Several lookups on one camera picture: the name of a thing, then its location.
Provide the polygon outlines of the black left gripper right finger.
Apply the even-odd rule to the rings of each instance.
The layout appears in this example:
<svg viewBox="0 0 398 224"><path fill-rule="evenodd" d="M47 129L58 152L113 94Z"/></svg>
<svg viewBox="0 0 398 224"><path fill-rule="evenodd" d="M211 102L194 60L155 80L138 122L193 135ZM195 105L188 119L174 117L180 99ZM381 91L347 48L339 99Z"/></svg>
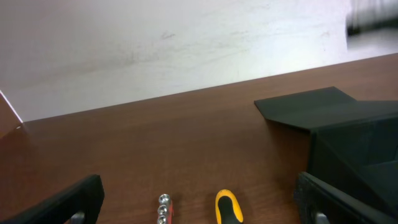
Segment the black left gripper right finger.
<svg viewBox="0 0 398 224"><path fill-rule="evenodd" d="M299 219L304 224L397 224L392 218L309 173L299 173L294 190Z"/></svg>

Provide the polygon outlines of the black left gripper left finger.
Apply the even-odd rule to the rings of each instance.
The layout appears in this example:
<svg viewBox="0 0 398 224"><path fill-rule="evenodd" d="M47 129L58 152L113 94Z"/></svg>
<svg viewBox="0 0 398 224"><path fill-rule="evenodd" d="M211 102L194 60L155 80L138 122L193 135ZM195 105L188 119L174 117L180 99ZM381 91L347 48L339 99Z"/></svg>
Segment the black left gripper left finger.
<svg viewBox="0 0 398 224"><path fill-rule="evenodd" d="M83 223L95 224L103 200L101 177L89 175L1 224L65 223L77 213L84 214Z"/></svg>

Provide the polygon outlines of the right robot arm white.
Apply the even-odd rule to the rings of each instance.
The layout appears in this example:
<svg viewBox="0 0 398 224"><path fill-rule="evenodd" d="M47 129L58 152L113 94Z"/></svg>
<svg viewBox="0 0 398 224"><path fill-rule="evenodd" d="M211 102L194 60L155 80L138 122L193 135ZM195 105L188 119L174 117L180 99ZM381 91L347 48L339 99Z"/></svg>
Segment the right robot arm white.
<svg viewBox="0 0 398 224"><path fill-rule="evenodd" d="M351 0L346 16L348 37L383 29L397 29L397 0Z"/></svg>

